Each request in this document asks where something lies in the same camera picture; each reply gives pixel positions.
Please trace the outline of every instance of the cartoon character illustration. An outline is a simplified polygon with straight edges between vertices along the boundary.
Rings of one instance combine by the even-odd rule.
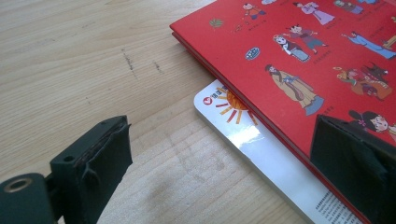
[[[364,65],[361,71],[364,72],[365,74],[369,74],[370,76],[372,76],[372,79],[382,81],[388,84],[388,82],[384,79],[384,76],[388,75],[388,70],[379,67],[375,63],[371,63],[371,64],[373,65],[372,67]]]
[[[387,120],[381,115],[372,111],[358,113],[354,110],[350,110],[349,116],[354,119],[350,121],[349,124],[360,128],[366,132],[367,130],[371,130],[377,133],[388,131],[390,136],[396,142],[396,124],[389,125]]]
[[[341,34],[341,36],[348,38],[354,44],[363,45],[367,49],[370,49],[371,51],[382,55],[386,59],[393,59],[396,57],[396,52],[390,51],[388,49],[384,49],[381,46],[378,46],[377,44],[368,41],[366,38],[359,35],[355,31],[352,31],[352,36],[347,36],[344,34]]]
[[[375,4],[378,2],[378,0],[358,0],[359,3],[367,3],[367,4]]]
[[[276,2],[276,0],[262,0],[262,4],[263,5],[269,5],[269,4],[274,3],[274,2]]]
[[[358,95],[374,96],[379,101],[383,101],[392,93],[392,88],[387,83],[375,79],[369,73],[364,73],[356,68],[343,70],[341,67],[334,67],[334,70],[340,71],[337,78],[350,83],[351,90]]]
[[[299,2],[294,2],[293,4],[297,7],[299,7],[303,13],[313,14],[315,16],[315,18],[317,18],[318,21],[320,22],[320,24],[322,24],[322,25],[325,25],[334,19],[334,16],[327,14],[326,12],[318,10],[319,5],[314,2],[310,2],[305,5],[303,5]]]
[[[273,39],[279,44],[282,50],[285,50],[287,54],[295,57],[303,63],[309,60],[309,55],[303,52],[300,46],[285,39],[283,35],[275,35]]]
[[[316,113],[323,105],[323,98],[314,94],[314,90],[299,77],[277,70],[271,64],[265,66],[275,84],[289,96],[292,101],[300,103],[307,116]]]
[[[354,5],[354,4],[350,3],[350,2],[344,2],[344,1],[341,1],[341,0],[335,0],[334,4],[337,7],[340,7],[343,10],[351,12],[353,14],[361,14],[361,12],[363,11],[362,7]]]
[[[256,20],[259,15],[265,15],[265,12],[261,8],[255,7],[250,3],[245,3],[242,8],[245,10],[245,16],[250,16],[253,20]]]
[[[318,53],[318,51],[315,49],[315,46],[323,46],[323,47],[328,47],[328,45],[325,45],[322,41],[319,39],[315,38],[314,35],[317,35],[317,32],[313,32],[311,30],[306,30],[303,29],[299,24],[291,26],[290,28],[290,34],[283,34],[283,35],[288,35],[291,38],[301,38],[303,42],[314,51],[315,54]]]

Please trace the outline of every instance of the sun illustration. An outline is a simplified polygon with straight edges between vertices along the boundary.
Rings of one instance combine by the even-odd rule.
[[[239,122],[241,121],[242,113],[244,111],[247,111],[247,113],[250,116],[251,120],[253,121],[254,125],[257,125],[257,121],[253,117],[253,114],[248,110],[248,108],[244,104],[242,104],[242,102],[232,92],[230,92],[228,90],[224,90],[222,88],[217,88],[217,90],[226,93],[226,96],[219,96],[218,99],[227,100],[227,102],[228,102],[226,104],[216,105],[216,107],[227,106],[227,108],[222,110],[220,112],[220,114],[225,115],[230,110],[233,111],[231,113],[231,116],[227,119],[228,123],[230,123],[233,120],[233,118],[235,117],[236,113],[238,113],[237,119],[236,119],[236,124],[239,124]]]

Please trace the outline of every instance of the book cover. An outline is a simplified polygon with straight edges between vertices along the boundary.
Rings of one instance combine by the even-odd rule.
[[[318,114],[346,120],[396,146],[395,16],[396,7],[375,0],[219,0],[171,28],[321,176],[310,162]]]
[[[361,223],[218,80],[196,94],[194,105],[202,118],[311,222]]]

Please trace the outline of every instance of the red book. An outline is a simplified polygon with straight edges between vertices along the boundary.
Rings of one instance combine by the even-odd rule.
[[[311,162],[317,115],[396,146],[396,7],[376,0],[219,0],[173,35],[363,222]]]

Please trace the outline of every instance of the wood grain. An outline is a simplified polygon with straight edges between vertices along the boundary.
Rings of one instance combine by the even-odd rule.
[[[0,2],[0,180],[127,115],[134,164],[99,223],[304,223],[196,114],[214,78],[169,24],[212,1]]]

